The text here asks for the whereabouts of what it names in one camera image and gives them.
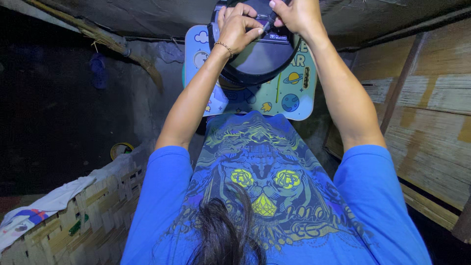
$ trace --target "white cloth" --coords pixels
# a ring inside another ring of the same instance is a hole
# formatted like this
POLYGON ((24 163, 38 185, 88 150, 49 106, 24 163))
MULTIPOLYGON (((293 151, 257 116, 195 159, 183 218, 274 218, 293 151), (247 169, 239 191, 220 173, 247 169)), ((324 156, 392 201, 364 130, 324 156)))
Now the white cloth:
POLYGON ((0 224, 0 255, 17 238, 49 216, 67 207, 67 203, 80 191, 93 183, 95 177, 80 177, 51 191, 30 206, 8 212, 0 224))

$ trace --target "person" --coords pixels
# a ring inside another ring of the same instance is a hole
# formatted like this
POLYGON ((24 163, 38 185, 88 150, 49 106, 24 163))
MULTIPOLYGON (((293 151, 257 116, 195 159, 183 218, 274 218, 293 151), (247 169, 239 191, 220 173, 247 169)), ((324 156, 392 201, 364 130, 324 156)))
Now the person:
POLYGON ((329 41, 319 1, 269 5, 314 56, 345 151, 333 181, 283 115, 257 111, 210 119, 193 172, 188 145, 216 80, 262 33, 252 7, 222 8, 222 44, 165 120, 121 264, 431 264, 373 103, 329 41))

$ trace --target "screwdriver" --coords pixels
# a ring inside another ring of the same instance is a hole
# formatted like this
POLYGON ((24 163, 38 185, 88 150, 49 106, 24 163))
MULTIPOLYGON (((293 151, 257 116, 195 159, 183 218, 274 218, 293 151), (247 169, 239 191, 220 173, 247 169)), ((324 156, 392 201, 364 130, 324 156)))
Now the screwdriver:
MULTIPOLYGON (((282 0, 287 6, 290 4, 291 0, 282 0)), ((263 27, 263 32, 268 33, 268 31, 273 27, 273 23, 278 15, 272 11, 271 14, 268 16, 268 22, 263 27)))

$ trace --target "gold chain bracelet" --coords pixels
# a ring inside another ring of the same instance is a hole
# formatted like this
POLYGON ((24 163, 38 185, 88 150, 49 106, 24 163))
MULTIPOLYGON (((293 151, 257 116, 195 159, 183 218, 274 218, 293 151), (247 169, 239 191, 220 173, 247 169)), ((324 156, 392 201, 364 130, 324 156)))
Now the gold chain bracelet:
POLYGON ((216 45, 216 44, 221 44, 222 46, 226 47, 226 49, 228 49, 229 52, 231 53, 231 57, 230 57, 229 59, 232 59, 232 57, 233 57, 234 55, 232 54, 231 48, 229 48, 227 45, 225 45, 224 43, 222 43, 222 42, 220 42, 220 41, 217 41, 217 42, 214 43, 214 45, 216 45))

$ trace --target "blue t-shirt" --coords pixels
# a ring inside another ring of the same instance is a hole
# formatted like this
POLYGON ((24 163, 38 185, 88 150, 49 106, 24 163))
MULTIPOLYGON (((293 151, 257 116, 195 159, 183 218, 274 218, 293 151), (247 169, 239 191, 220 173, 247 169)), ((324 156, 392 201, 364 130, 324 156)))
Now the blue t-shirt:
POLYGON ((199 202, 238 211, 227 182, 247 191, 268 264, 431 264, 385 148, 349 149, 332 182, 284 116, 255 111, 208 122, 195 172, 182 147, 150 156, 121 264, 186 264, 199 202))

